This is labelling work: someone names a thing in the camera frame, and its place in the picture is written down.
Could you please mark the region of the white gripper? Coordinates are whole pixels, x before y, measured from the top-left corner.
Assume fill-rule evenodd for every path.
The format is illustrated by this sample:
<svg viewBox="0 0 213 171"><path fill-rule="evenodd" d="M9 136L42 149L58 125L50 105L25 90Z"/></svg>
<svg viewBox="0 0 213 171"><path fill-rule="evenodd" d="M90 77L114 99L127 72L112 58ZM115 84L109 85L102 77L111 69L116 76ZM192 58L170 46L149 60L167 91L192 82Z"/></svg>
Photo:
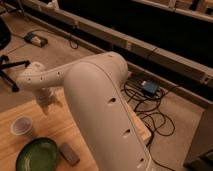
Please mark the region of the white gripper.
<svg viewBox="0 0 213 171"><path fill-rule="evenodd" d="M37 104L40 106L42 112L47 115L48 108L51 104L62 106L62 103L58 100L55 92L51 88L41 88L34 91L34 96Z"/></svg>

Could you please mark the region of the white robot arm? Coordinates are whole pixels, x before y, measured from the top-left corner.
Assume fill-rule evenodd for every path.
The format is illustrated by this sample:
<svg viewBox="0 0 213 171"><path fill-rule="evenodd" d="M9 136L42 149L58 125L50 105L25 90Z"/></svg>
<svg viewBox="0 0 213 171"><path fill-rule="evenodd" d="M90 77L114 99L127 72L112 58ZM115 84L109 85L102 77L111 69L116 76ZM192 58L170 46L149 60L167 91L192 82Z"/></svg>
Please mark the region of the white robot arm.
<svg viewBox="0 0 213 171"><path fill-rule="evenodd" d="M17 78L23 90L61 86L99 171L156 171L122 97L125 59L106 52L46 70L33 62Z"/></svg>

